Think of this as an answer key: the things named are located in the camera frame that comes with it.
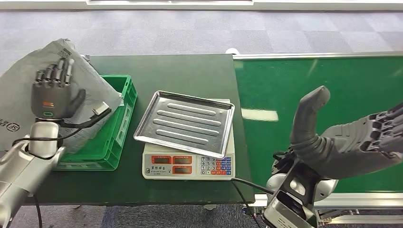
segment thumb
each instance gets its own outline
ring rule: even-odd
[[[67,109],[67,115],[66,118],[71,118],[74,116],[74,113],[76,113],[77,109],[82,105],[86,98],[86,90],[85,89],[80,89],[78,91],[77,96],[70,101],[70,105]]]
[[[299,144],[315,137],[317,113],[329,99],[330,91],[324,85],[301,98],[294,116],[290,135],[291,144]]]

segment digital scale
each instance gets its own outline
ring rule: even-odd
[[[133,135],[146,143],[144,178],[211,181],[234,178],[234,109],[228,99],[155,92]]]
[[[227,152],[222,159],[146,143],[143,152],[143,176],[154,180],[231,180],[235,177],[232,130]]]

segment electronic weighing scale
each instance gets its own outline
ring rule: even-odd
[[[235,177],[235,145],[231,129],[227,152],[215,159],[146,143],[143,176],[154,180],[228,181]]]

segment gray plastic bag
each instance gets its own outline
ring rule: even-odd
[[[79,89],[86,90],[84,103],[76,114],[66,122],[82,123],[87,121],[102,102],[112,109],[112,113],[122,102],[121,94],[115,91],[95,70],[86,62],[68,39],[59,39],[49,43],[46,47],[33,51],[17,61],[0,77],[0,150],[8,150],[15,139],[29,134],[35,116],[31,112],[31,86],[36,72],[46,69],[56,63],[61,57],[75,60],[72,70],[73,97]],[[104,125],[106,118],[94,126],[83,129],[76,135],[65,139],[64,146],[68,152],[76,152],[85,143],[96,136]],[[75,129],[62,128],[60,134],[67,135]]]

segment gray carpet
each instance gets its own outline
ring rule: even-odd
[[[242,11],[0,11],[0,74],[15,61],[58,38],[82,54],[144,55],[403,51],[403,13]],[[46,228],[256,227],[240,207],[43,206]],[[24,207],[12,227],[37,226]],[[365,226],[350,227],[402,227]]]

